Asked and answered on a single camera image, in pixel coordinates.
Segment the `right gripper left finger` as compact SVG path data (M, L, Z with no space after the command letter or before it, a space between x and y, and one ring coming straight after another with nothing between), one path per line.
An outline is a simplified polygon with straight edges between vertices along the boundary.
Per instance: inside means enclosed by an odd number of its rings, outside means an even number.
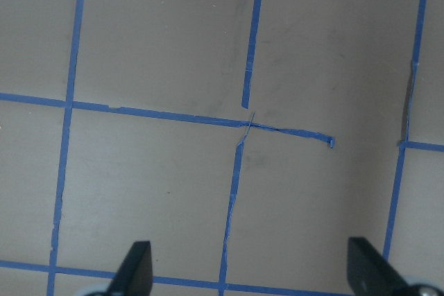
M150 241L132 244L104 295L151 294L153 287L153 264Z

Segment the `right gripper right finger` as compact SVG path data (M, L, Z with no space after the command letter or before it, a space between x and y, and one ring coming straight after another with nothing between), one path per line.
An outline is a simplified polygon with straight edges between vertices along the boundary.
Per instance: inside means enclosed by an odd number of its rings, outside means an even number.
M364 237L348 239L347 281L358 296L443 294L443 290L431 284L409 283Z

